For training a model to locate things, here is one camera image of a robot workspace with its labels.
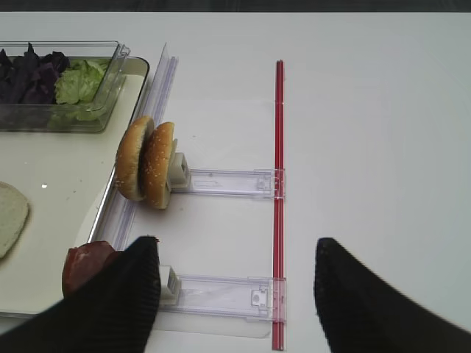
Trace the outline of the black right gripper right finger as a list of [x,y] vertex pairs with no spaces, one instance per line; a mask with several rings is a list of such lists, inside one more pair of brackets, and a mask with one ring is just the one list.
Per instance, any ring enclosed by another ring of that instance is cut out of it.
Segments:
[[470,333],[394,289],[333,238],[316,245],[314,300],[332,352],[469,352]]

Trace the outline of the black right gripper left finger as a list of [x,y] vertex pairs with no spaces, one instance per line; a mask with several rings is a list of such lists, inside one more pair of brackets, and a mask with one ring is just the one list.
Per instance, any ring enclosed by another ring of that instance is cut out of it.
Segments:
[[2,352],[144,352],[160,304],[158,241],[142,236],[61,301],[1,335]]

